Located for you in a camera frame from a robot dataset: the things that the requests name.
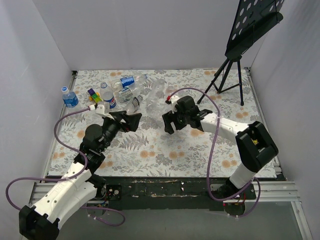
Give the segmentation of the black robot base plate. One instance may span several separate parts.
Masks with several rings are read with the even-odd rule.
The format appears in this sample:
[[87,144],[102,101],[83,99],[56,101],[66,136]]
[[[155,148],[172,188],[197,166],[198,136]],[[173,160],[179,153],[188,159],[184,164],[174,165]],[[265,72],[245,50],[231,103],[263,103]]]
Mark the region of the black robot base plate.
[[253,184],[241,192],[226,178],[204,177],[98,177],[92,204],[116,210],[195,210],[242,214],[245,200],[255,200]]

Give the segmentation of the Pocari Sweat cap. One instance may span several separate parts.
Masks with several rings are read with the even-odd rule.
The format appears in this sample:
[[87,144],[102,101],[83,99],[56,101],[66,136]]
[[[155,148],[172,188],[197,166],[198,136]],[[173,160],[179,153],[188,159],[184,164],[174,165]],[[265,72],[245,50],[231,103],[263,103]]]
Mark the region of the Pocari Sweat cap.
[[64,86],[64,87],[61,88],[61,91],[62,91],[63,93],[68,93],[68,92],[69,92],[69,89],[68,89],[68,87]]

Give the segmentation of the Pocari Sweat plastic bottle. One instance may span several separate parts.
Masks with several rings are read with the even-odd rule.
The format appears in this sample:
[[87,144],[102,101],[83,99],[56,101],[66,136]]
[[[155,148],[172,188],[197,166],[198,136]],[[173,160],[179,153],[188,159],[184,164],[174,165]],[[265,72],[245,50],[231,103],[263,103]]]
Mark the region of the Pocari Sweat plastic bottle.
[[63,94],[62,99],[67,108],[75,108],[79,104],[78,97],[73,91]]

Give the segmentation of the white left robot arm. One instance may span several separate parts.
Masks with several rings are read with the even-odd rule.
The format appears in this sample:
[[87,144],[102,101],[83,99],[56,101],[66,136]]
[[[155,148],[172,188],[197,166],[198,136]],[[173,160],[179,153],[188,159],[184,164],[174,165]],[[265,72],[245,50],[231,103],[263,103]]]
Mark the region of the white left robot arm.
[[31,207],[19,211],[19,232],[28,240],[55,240],[65,222],[86,202],[106,196],[106,181],[95,174],[103,163],[104,151],[118,132],[135,132],[141,113],[125,111],[103,117],[103,124],[91,124],[85,130],[78,155],[55,185]]

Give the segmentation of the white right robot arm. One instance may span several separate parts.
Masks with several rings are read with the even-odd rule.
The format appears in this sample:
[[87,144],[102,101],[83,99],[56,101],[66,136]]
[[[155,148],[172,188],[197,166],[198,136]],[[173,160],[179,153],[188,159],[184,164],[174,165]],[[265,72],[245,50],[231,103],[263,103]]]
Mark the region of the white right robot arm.
[[278,147],[259,121],[241,123],[219,117],[211,110],[199,110],[191,96],[169,96],[171,110],[162,115],[164,131],[173,134],[187,125],[202,132],[214,133],[237,145],[241,164],[226,181],[227,195],[237,199],[245,192],[244,186],[279,153]]

